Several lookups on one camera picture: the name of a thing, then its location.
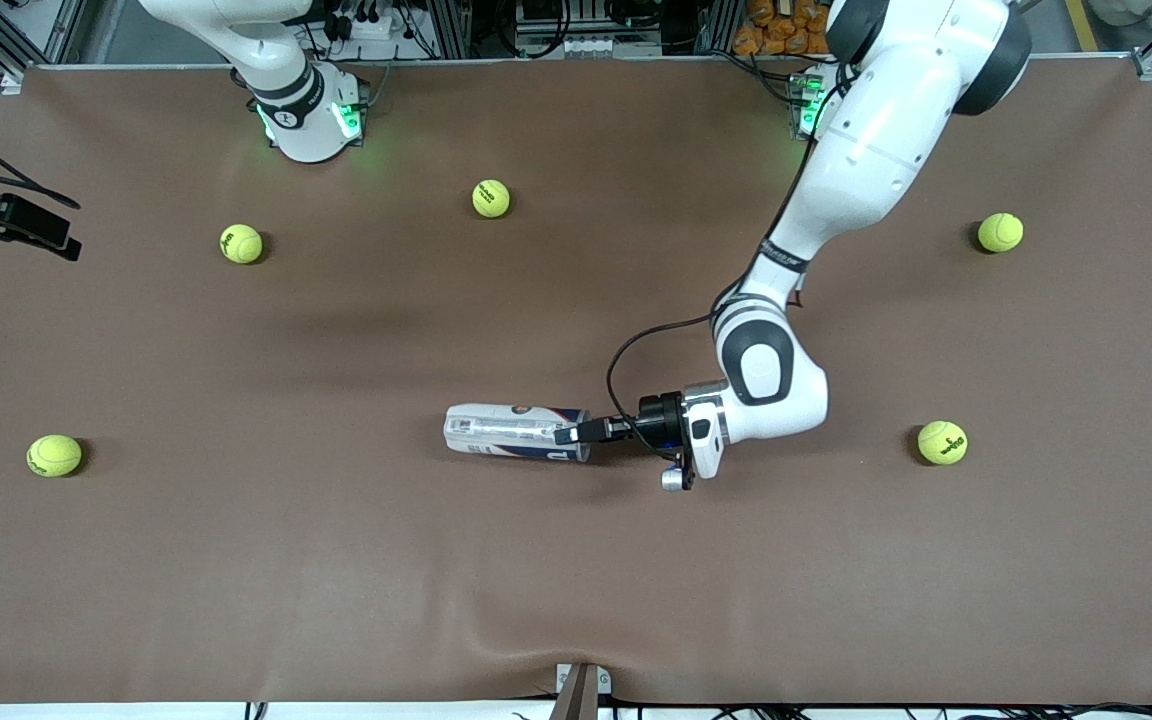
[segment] black cable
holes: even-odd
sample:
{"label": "black cable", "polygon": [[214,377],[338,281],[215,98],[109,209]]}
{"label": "black cable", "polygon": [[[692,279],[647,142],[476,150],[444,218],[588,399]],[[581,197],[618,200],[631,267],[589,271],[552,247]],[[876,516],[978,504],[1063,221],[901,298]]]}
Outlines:
{"label": "black cable", "polygon": [[[636,336],[630,338],[630,340],[627,340],[620,347],[620,350],[616,350],[616,355],[612,355],[612,362],[608,363],[607,365],[607,396],[612,397],[612,404],[616,407],[617,414],[620,414],[621,418],[626,420],[626,424],[630,425],[630,432],[634,433],[634,437],[639,438],[639,442],[643,444],[643,447],[647,448],[649,452],[652,452],[652,455],[655,455],[662,460],[673,461],[675,460],[675,456],[669,455],[668,452],[666,450],[658,450],[651,442],[649,442],[647,438],[643,437],[643,430],[639,430],[639,424],[637,424],[637,420],[634,418],[634,415],[626,412],[626,407],[621,406],[621,400],[620,397],[616,396],[616,388],[614,388],[612,384],[612,373],[616,372],[616,364],[620,363],[621,355],[626,355],[626,350],[628,350],[628,348],[630,348],[635,342],[643,340],[643,338],[652,336],[652,334],[655,333],[676,331],[680,328],[691,327],[691,325],[699,325],[700,323],[707,323],[710,319],[713,318],[714,314],[718,314],[719,311],[722,311],[723,306],[726,306],[726,304],[719,306],[717,310],[710,310],[708,313],[702,314],[699,316],[699,318],[682,320],[682,323],[667,323],[665,325],[655,325],[654,328],[647,328],[641,332],[639,334],[636,334]],[[729,714],[730,712],[726,712],[726,714],[719,714],[714,717],[714,720],[718,720],[719,717],[727,717]]]}
{"label": "black cable", "polygon": [[847,97],[847,92],[851,90],[851,83],[856,79],[856,76],[847,76],[847,70],[849,69],[851,69],[849,65],[839,65],[838,71],[835,73],[835,85],[838,88],[842,88],[840,93],[843,97]]}
{"label": "black cable", "polygon": [[325,60],[326,56],[323,54],[323,50],[319,50],[319,41],[314,40],[314,31],[310,29],[310,23],[303,22],[301,26],[305,28],[305,35],[310,37],[310,45],[314,46],[314,60]]}
{"label": "black cable", "polygon": [[[710,50],[707,55],[718,55],[719,58],[726,58],[728,63],[736,65],[737,68],[745,70],[745,73],[749,74],[756,74],[759,71],[756,70],[753,67],[751,67],[751,65],[746,65],[744,60],[741,60],[736,55],[728,53],[728,51],[726,50]],[[765,74],[765,76],[767,76],[768,79],[788,81],[790,78],[790,76],[787,76],[787,74],[773,73],[770,70],[763,70],[763,74]]]}
{"label": "black cable", "polygon": [[[563,40],[567,38],[567,32],[570,31],[573,25],[573,14],[570,6],[567,5],[567,0],[558,1],[558,22],[554,23],[554,37],[550,40],[550,45],[541,50],[540,53],[530,55],[524,50],[518,50],[518,46],[513,44],[508,37],[506,37],[507,26],[517,26],[517,20],[511,15],[507,15],[506,10],[509,5],[515,3],[516,0],[499,0],[497,3],[497,38],[500,40],[500,45],[507,51],[507,53],[514,55],[515,58],[524,59],[540,59],[553,53],[559,46],[562,46]],[[502,22],[502,18],[508,18],[507,22]]]}
{"label": "black cable", "polygon": [[[829,101],[833,99],[833,96],[838,92],[839,88],[840,86],[829,88],[829,92],[827,92],[827,94],[824,97],[824,100],[820,103],[820,109],[818,111],[817,119],[813,122],[812,132],[810,132],[808,136],[808,146],[803,154],[803,161],[799,162],[799,167],[794,173],[794,179],[790,182],[790,190],[788,190],[788,192],[785,194],[785,200],[781,202],[781,206],[776,211],[776,217],[772,219],[772,225],[768,228],[767,233],[764,234],[764,237],[771,236],[772,229],[776,228],[776,223],[781,222],[781,218],[785,215],[785,210],[788,209],[788,205],[790,205],[790,198],[794,197],[794,192],[797,190],[797,187],[799,187],[799,182],[803,181],[803,172],[808,167],[808,160],[812,159],[812,153],[814,152],[814,145],[817,145],[817,137],[814,136],[814,134],[817,132],[817,129],[819,129],[820,127],[820,115],[824,114],[824,109],[828,108]],[[617,348],[616,354],[612,355],[612,362],[608,363],[607,365],[607,377],[605,377],[605,381],[607,381],[607,396],[611,397],[612,404],[616,407],[616,411],[617,414],[621,415],[621,418],[626,420],[627,425],[630,425],[630,432],[634,433],[634,437],[637,438],[637,441],[643,444],[643,447],[646,447],[650,452],[652,452],[653,455],[662,457],[664,460],[669,460],[669,461],[675,460],[675,456],[669,455],[668,452],[658,450],[651,442],[649,442],[649,440],[643,435],[643,432],[641,432],[639,425],[637,425],[636,420],[634,419],[634,416],[626,412],[626,407],[621,404],[621,400],[616,395],[616,387],[614,387],[614,384],[612,381],[612,376],[614,372],[616,372],[616,364],[620,363],[621,356],[626,355],[628,348],[632,347],[634,343],[636,343],[637,341],[643,340],[643,338],[653,336],[653,334],[657,333],[664,333],[668,331],[676,331],[681,328],[691,327],[691,325],[708,323],[708,320],[717,318],[717,316],[719,316],[720,313],[722,313],[723,310],[727,309],[728,302],[730,302],[729,300],[722,301],[723,296],[726,296],[728,291],[732,291],[732,288],[735,288],[742,281],[744,281],[744,279],[749,275],[750,270],[753,268],[755,262],[758,262],[758,253],[756,252],[753,258],[750,259],[749,265],[745,266],[745,272],[741,273],[740,278],[736,278],[735,281],[732,281],[730,285],[723,288],[723,290],[720,291],[714,297],[713,304],[710,304],[708,313],[700,314],[699,318],[691,318],[690,320],[681,320],[681,323],[667,323],[664,325],[655,325],[652,328],[647,328],[641,333],[635,334],[634,338],[630,338],[630,340],[627,340],[620,348]],[[801,302],[799,300],[799,291],[795,290],[791,293],[790,301],[788,301],[788,305],[803,306],[803,302]],[[794,712],[795,719],[805,720],[805,717],[801,714],[799,710],[791,708],[791,712]],[[960,720],[980,720],[980,719],[963,719],[963,717],[961,717]]]}
{"label": "black cable", "polygon": [[[632,23],[630,14],[626,13],[621,8],[622,0],[602,0],[602,13],[607,14],[607,17],[616,23],[619,26],[627,26],[630,29],[650,29],[653,26],[659,26],[660,24],[660,5],[652,3],[654,6],[652,13],[646,15],[646,17],[641,18],[639,23]],[[695,40],[696,36],[691,36],[690,40]],[[662,45],[682,45],[684,41],[664,41]]]}
{"label": "black cable", "polygon": [[794,100],[791,99],[791,97],[788,97],[786,94],[780,94],[780,92],[778,92],[776,89],[772,86],[771,81],[767,79],[767,74],[765,74],[763,71],[763,69],[759,69],[759,67],[758,67],[758,60],[755,60],[753,55],[749,56],[749,63],[755,69],[755,77],[758,78],[758,82],[760,82],[763,84],[763,90],[767,91],[768,94],[771,94],[772,97],[775,97],[778,100],[780,100],[781,103],[785,103],[786,105],[793,105],[794,104]]}
{"label": "black cable", "polygon": [[1,167],[3,167],[3,169],[6,169],[6,172],[12,173],[13,176],[17,177],[20,181],[18,183],[8,182],[3,184],[13,184],[15,187],[25,188],[26,190],[32,190],[33,192],[38,192],[40,195],[46,195],[52,200],[60,202],[60,204],[65,205],[66,209],[82,210],[82,205],[79,205],[71,197],[67,195],[61,195],[55,190],[50,190],[48,188],[41,185],[37,181],[35,181],[35,179],[29,177],[26,174],[20,172],[18,169],[15,169],[15,167],[13,167],[13,165],[6,161],[3,158],[0,158],[0,165]]}
{"label": "black cable", "polygon": [[416,46],[420,47],[420,51],[424,51],[425,55],[429,55],[430,60],[437,60],[438,54],[434,53],[433,47],[431,47],[429,41],[425,40],[425,33],[420,31],[420,24],[416,22],[416,15],[412,13],[411,5],[409,5],[407,0],[397,0],[397,2],[394,3],[394,9],[397,9],[397,15],[403,20],[403,24],[407,25],[407,29],[412,31],[412,40],[416,40]]}

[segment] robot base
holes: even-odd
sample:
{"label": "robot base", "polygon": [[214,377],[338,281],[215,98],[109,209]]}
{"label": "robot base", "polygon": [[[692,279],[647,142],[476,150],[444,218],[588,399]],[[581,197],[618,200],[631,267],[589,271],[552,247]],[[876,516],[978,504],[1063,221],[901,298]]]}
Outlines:
{"label": "robot base", "polygon": [[311,109],[301,128],[288,129],[270,122],[262,111],[270,146],[297,162],[323,162],[349,146],[362,146],[367,122],[370,86],[331,63],[314,63],[323,74],[323,100]]}

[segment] power strip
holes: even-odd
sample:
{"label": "power strip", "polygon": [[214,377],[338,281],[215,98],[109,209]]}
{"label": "power strip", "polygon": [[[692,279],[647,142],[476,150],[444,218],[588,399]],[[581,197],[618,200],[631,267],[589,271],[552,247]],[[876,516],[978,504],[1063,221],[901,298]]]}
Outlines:
{"label": "power strip", "polygon": [[371,23],[366,20],[354,20],[351,40],[388,40],[389,32],[393,32],[394,17],[388,13],[381,14],[378,22]]}

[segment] orange bag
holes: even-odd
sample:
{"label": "orange bag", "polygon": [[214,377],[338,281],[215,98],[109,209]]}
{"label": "orange bag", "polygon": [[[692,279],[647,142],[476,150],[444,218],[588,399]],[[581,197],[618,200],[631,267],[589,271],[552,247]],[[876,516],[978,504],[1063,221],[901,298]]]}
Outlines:
{"label": "orange bag", "polygon": [[824,24],[827,22],[829,22],[829,8],[820,5],[817,15],[808,21],[808,29],[812,32],[824,32]]}
{"label": "orange bag", "polygon": [[809,55],[826,55],[829,53],[829,45],[824,40],[823,33],[812,33],[808,37]]}
{"label": "orange bag", "polygon": [[786,53],[803,54],[806,53],[808,45],[808,33],[799,30],[785,41],[785,51]]}
{"label": "orange bag", "polygon": [[794,20],[787,18],[785,15],[776,15],[776,18],[773,18],[772,22],[768,23],[767,29],[765,29],[764,32],[767,33],[767,37],[772,38],[772,40],[788,40],[788,38],[793,37],[797,31],[799,31],[799,29],[795,26]]}
{"label": "orange bag", "polygon": [[756,55],[761,45],[761,28],[741,26],[736,31],[736,37],[732,38],[732,53],[737,55]]}
{"label": "orange bag", "polygon": [[745,8],[749,12],[749,18],[757,26],[766,26],[776,17],[776,6],[772,3],[772,0],[749,0]]}
{"label": "orange bag", "polygon": [[797,3],[794,5],[794,24],[809,26],[823,14],[824,10],[820,9],[820,5],[814,3],[814,0],[797,0]]}

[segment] wire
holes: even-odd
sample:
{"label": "wire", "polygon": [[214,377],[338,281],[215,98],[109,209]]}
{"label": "wire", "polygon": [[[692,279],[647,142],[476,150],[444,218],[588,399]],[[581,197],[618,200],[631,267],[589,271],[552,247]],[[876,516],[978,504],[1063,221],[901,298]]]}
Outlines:
{"label": "wire", "polygon": [[[705,54],[707,54],[707,55],[719,55],[719,58],[726,58],[728,61],[730,61],[730,63],[736,65],[736,67],[738,67],[742,70],[745,70],[745,73],[755,73],[755,68],[753,68],[752,65],[746,65],[744,60],[741,60],[736,55],[733,55],[732,53],[728,53],[728,51],[726,51],[726,50],[718,50],[718,48],[710,50]],[[831,58],[828,55],[826,55],[826,56],[818,56],[818,55],[803,55],[801,53],[785,53],[785,54],[781,54],[781,55],[776,55],[776,58],[794,58],[794,59],[797,59],[797,60],[809,60],[809,61],[812,61],[812,63],[814,63],[814,65],[838,65],[838,60],[835,58]],[[750,55],[750,60],[753,60],[753,59],[755,59],[755,56]],[[790,77],[790,76],[788,76],[788,74],[773,73],[773,71],[770,71],[770,70],[763,70],[763,71],[767,73],[767,77],[770,77],[770,78],[788,79],[788,77]]]}
{"label": "wire", "polygon": [[545,50],[541,50],[540,53],[536,53],[535,55],[530,55],[524,50],[518,50],[518,47],[506,37],[506,28],[510,25],[517,26],[517,20],[509,18],[508,22],[500,22],[500,20],[508,17],[506,10],[508,9],[509,3],[515,3],[515,1],[516,0],[499,0],[497,3],[497,37],[500,40],[500,45],[503,45],[503,48],[507,50],[509,54],[515,58],[539,60],[562,46],[563,40],[567,40],[567,32],[570,31],[573,26],[573,10],[571,6],[567,5],[568,0],[556,0],[558,22],[554,24],[554,37],[550,40],[550,45],[545,46]]}
{"label": "wire", "polygon": [[851,69],[849,65],[838,65],[838,71],[835,71],[835,85],[842,88],[840,94],[847,97],[847,92],[851,91],[851,83],[856,79],[856,76],[847,77],[847,70]]}
{"label": "wire", "polygon": [[768,82],[767,79],[767,74],[763,73],[763,70],[758,68],[758,60],[755,60],[753,55],[749,56],[749,63],[755,69],[755,77],[758,78],[758,82],[763,84],[763,90],[767,90],[768,94],[775,97],[778,100],[785,103],[786,105],[794,104],[794,100],[790,99],[790,97],[786,94],[780,94],[780,92],[778,92],[776,89],[772,86],[772,83]]}
{"label": "wire", "polygon": [[[602,13],[607,14],[608,18],[612,18],[613,23],[619,26],[626,26],[630,29],[649,29],[653,26],[659,26],[660,24],[660,5],[653,5],[653,10],[645,17],[639,17],[641,22],[635,23],[635,16],[626,13],[626,9],[621,8],[623,0],[602,0]],[[687,41],[695,40],[696,36],[691,36],[689,40],[682,41],[665,41],[664,45],[684,45]]]}
{"label": "wire", "polygon": [[[358,54],[362,55],[362,50],[358,50]],[[376,103],[380,101],[380,93],[385,91],[385,83],[389,82],[389,71],[394,69],[394,60],[397,60],[397,43],[394,44],[394,56],[389,59],[389,62],[385,66],[385,74],[380,76],[380,85],[376,86],[376,92],[369,97],[365,108],[374,108]]]}
{"label": "wire", "polygon": [[71,197],[69,197],[67,195],[61,195],[60,192],[56,192],[54,190],[50,190],[48,188],[41,185],[37,181],[35,181],[35,179],[29,177],[26,174],[20,172],[18,169],[15,169],[15,167],[13,167],[13,165],[9,164],[8,161],[6,161],[3,158],[0,158],[0,165],[1,165],[1,167],[3,167],[3,169],[6,169],[6,172],[12,173],[13,176],[15,176],[15,177],[18,179],[18,182],[6,182],[3,184],[13,184],[15,187],[23,187],[26,190],[32,190],[33,192],[38,192],[40,195],[46,195],[52,200],[60,202],[61,205],[65,205],[68,209],[82,210],[82,206],[76,200],[74,200]]}
{"label": "wire", "polygon": [[326,55],[324,54],[324,51],[320,50],[319,41],[314,40],[314,31],[310,29],[310,23],[308,23],[308,20],[306,22],[301,23],[301,26],[305,28],[305,36],[310,38],[310,45],[314,47],[314,60],[325,60]]}
{"label": "wire", "polygon": [[[668,452],[658,450],[651,442],[649,442],[649,439],[643,437],[643,430],[639,430],[639,424],[637,424],[637,420],[634,418],[634,416],[626,412],[624,406],[621,406],[621,400],[620,397],[616,396],[616,388],[614,388],[612,384],[612,374],[616,372],[616,364],[620,363],[621,355],[626,355],[626,350],[628,350],[628,348],[630,348],[635,342],[643,340],[643,338],[652,336],[652,334],[655,333],[676,331],[680,328],[691,327],[691,325],[699,325],[700,323],[707,323],[710,319],[713,318],[714,314],[718,314],[719,311],[722,311],[726,308],[727,305],[722,304],[721,306],[718,306],[714,310],[710,310],[708,313],[700,314],[699,318],[682,320],[682,323],[667,323],[665,325],[657,325],[657,327],[654,328],[647,328],[641,332],[639,334],[636,334],[636,336],[630,338],[630,340],[627,340],[620,347],[620,350],[616,350],[616,355],[612,355],[612,362],[608,363],[607,365],[607,395],[608,397],[612,397],[612,404],[616,407],[616,411],[617,414],[621,414],[621,418],[626,420],[628,425],[630,425],[630,432],[634,433],[634,437],[639,438],[639,442],[642,442],[643,447],[647,448],[647,450],[652,452],[652,455],[662,457],[664,460],[670,460],[670,461],[675,460],[675,456],[669,455]],[[719,717],[726,717],[726,715],[719,714],[714,717],[714,720],[718,720]]]}
{"label": "wire", "polygon": [[[756,69],[756,66],[755,66],[755,73],[759,73],[759,78],[761,79],[761,74],[760,74],[761,70]],[[794,197],[794,192],[797,190],[797,187],[799,187],[799,182],[803,181],[803,172],[808,167],[808,160],[812,159],[814,146],[817,146],[817,137],[814,136],[814,134],[817,132],[817,129],[819,129],[820,126],[820,115],[824,114],[824,109],[828,108],[829,101],[833,100],[833,96],[838,92],[839,88],[841,86],[835,85],[833,88],[829,88],[829,92],[827,92],[827,94],[824,97],[824,100],[820,103],[820,113],[817,113],[817,119],[812,123],[812,132],[810,132],[808,136],[808,147],[806,151],[804,151],[803,161],[799,162],[799,167],[795,170],[794,179],[790,182],[790,190],[788,190],[788,192],[785,194],[785,200],[781,200],[781,206],[776,211],[776,217],[772,219],[772,225],[767,229],[767,233],[764,233],[764,237],[771,236],[773,229],[776,228],[776,225],[781,222],[781,218],[785,215],[785,210],[788,209],[788,205],[790,205],[790,198]],[[714,301],[712,302],[712,304],[710,304],[708,313],[700,314],[699,318],[692,318],[690,320],[681,320],[681,323],[667,323],[664,325],[655,325],[653,328],[647,328],[641,333],[635,334],[634,338],[627,340],[616,350],[616,354],[612,355],[612,362],[608,363],[607,365],[607,378],[605,378],[605,381],[607,381],[607,396],[611,397],[612,404],[616,407],[616,411],[617,414],[621,415],[621,418],[626,420],[626,424],[630,425],[630,432],[634,433],[634,437],[637,438],[637,441],[643,444],[643,446],[646,447],[650,452],[652,452],[653,455],[658,457],[664,457],[664,460],[669,460],[669,461],[676,458],[675,456],[669,455],[668,452],[658,450],[651,442],[649,442],[649,440],[643,435],[643,430],[639,430],[639,425],[637,425],[637,420],[635,420],[634,416],[626,412],[626,407],[621,404],[621,400],[616,395],[616,387],[614,387],[614,384],[612,382],[612,376],[614,372],[616,372],[616,364],[620,363],[621,356],[626,355],[628,348],[632,347],[634,343],[636,343],[637,341],[643,340],[643,338],[653,336],[653,334],[657,333],[664,333],[664,332],[691,327],[691,325],[708,323],[708,320],[713,320],[714,318],[717,318],[732,303],[732,300],[723,300],[723,296],[726,296],[728,291],[732,291],[733,288],[736,288],[741,282],[745,281],[745,278],[749,275],[750,270],[755,267],[756,262],[758,262],[758,253],[755,252],[753,258],[751,258],[749,265],[745,266],[745,272],[741,273],[740,278],[736,278],[735,281],[732,281],[730,285],[723,288],[722,291],[720,291],[714,297]],[[794,290],[791,293],[791,298],[790,301],[788,301],[788,305],[803,306],[803,301],[801,301],[799,291]],[[801,714],[801,711],[794,710],[794,712],[796,714],[795,717],[801,717],[801,719],[805,720],[805,717]],[[718,720],[719,717],[729,717],[730,713],[732,713],[730,711],[725,711],[723,714],[719,714],[714,720]]]}
{"label": "wire", "polygon": [[397,9],[397,15],[403,20],[404,26],[412,32],[412,40],[416,40],[416,46],[420,47],[425,55],[429,55],[430,60],[437,60],[438,53],[434,53],[433,46],[429,44],[429,40],[425,40],[425,33],[420,31],[420,23],[416,22],[416,14],[412,13],[411,5],[407,0],[397,0],[394,3],[394,9]]}

